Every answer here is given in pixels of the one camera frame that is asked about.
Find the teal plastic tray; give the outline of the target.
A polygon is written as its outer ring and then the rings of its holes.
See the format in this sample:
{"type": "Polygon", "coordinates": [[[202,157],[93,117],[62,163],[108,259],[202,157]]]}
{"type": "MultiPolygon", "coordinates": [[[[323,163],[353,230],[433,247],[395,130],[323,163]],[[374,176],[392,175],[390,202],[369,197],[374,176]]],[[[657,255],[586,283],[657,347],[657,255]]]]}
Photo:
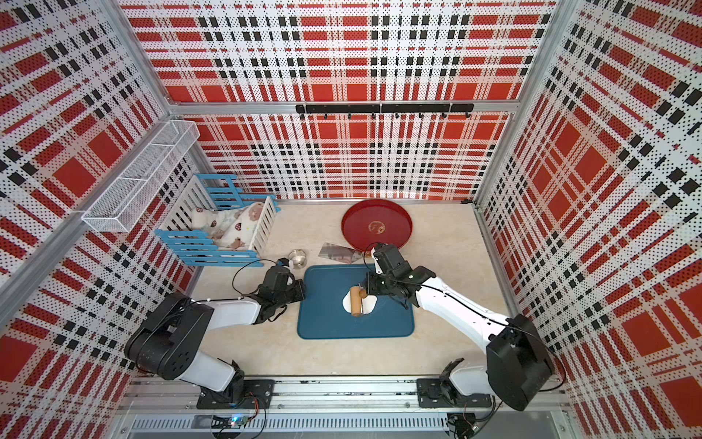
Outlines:
{"type": "Polygon", "coordinates": [[[301,302],[297,333],[303,339],[405,338],[415,329],[410,307],[380,296],[372,313],[355,318],[342,300],[370,272],[364,265],[316,265],[308,268],[305,300],[301,302]]]}

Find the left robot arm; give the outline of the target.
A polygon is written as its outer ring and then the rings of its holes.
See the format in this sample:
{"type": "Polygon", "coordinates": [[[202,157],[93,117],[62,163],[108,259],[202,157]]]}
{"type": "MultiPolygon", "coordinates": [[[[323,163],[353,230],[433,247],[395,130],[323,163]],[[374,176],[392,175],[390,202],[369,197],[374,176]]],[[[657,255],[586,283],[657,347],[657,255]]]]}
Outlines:
{"type": "Polygon", "coordinates": [[[206,334],[224,327],[272,323],[289,305],[304,299],[303,280],[279,264],[268,269],[253,292],[234,299],[194,300],[169,294],[128,339],[124,355],[142,371],[189,382],[221,401],[237,402],[244,392],[245,373],[234,361],[202,352],[206,334]]]}

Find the small glass bowl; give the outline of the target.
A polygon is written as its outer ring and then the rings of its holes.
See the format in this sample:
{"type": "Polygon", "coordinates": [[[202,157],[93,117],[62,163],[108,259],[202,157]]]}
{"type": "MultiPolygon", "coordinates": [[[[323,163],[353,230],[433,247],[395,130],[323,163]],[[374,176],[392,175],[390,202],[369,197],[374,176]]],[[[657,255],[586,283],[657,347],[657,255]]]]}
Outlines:
{"type": "Polygon", "coordinates": [[[294,249],[288,254],[288,260],[295,270],[303,269],[307,264],[306,251],[303,249],[294,249]]]}

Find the white dough lump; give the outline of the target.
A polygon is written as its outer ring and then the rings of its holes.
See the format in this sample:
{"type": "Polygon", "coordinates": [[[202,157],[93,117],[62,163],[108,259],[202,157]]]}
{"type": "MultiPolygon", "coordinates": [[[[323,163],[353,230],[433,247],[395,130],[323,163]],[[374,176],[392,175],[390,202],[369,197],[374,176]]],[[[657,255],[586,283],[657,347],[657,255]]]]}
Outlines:
{"type": "MultiPolygon", "coordinates": [[[[342,305],[343,305],[343,308],[345,309],[345,311],[350,314],[351,310],[350,310],[350,305],[349,305],[349,291],[347,292],[346,296],[343,298],[342,305]]],[[[378,299],[376,298],[376,296],[371,296],[369,293],[367,293],[367,297],[364,299],[365,314],[363,316],[369,315],[370,313],[373,312],[373,310],[376,307],[377,301],[378,301],[378,299]]]]}

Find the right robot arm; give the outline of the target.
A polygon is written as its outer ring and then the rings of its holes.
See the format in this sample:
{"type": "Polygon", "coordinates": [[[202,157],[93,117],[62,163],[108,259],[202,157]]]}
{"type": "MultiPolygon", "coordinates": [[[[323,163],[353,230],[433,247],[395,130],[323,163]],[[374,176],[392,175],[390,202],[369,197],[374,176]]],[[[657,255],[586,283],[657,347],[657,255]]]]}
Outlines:
{"type": "Polygon", "coordinates": [[[374,269],[364,287],[371,296],[397,298],[443,319],[481,349],[484,363],[450,362],[438,378],[442,398],[451,406],[474,395],[490,395],[522,412],[557,373],[548,347],[534,323],[521,314],[505,316],[463,296],[424,267],[411,267],[393,244],[370,247],[374,269]]]}

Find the wooden rolling pin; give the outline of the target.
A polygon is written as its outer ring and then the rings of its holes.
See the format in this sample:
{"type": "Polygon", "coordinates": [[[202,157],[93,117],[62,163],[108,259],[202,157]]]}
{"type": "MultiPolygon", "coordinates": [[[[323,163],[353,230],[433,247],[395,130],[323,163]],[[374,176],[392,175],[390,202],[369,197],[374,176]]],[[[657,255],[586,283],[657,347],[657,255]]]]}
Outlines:
{"type": "Polygon", "coordinates": [[[367,290],[361,286],[353,286],[349,291],[350,314],[359,318],[365,314],[364,299],[367,297],[367,290]]]}

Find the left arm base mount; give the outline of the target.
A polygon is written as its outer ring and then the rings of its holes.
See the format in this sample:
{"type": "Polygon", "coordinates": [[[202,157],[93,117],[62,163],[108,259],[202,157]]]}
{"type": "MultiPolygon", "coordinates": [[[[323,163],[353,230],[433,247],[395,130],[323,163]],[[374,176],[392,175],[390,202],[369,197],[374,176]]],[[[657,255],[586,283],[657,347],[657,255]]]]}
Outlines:
{"type": "Polygon", "coordinates": [[[224,391],[201,387],[199,410],[255,410],[269,409],[273,397],[274,380],[242,379],[232,382],[224,391]]]}

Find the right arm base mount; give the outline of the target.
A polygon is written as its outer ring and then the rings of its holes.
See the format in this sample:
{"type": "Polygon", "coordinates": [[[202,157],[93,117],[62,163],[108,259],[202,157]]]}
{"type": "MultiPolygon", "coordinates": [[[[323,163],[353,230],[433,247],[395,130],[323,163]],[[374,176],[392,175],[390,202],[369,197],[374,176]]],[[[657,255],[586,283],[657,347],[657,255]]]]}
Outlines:
{"type": "Polygon", "coordinates": [[[420,408],[489,409],[493,406],[489,394],[462,395],[449,380],[440,378],[418,379],[417,397],[420,408]]]}

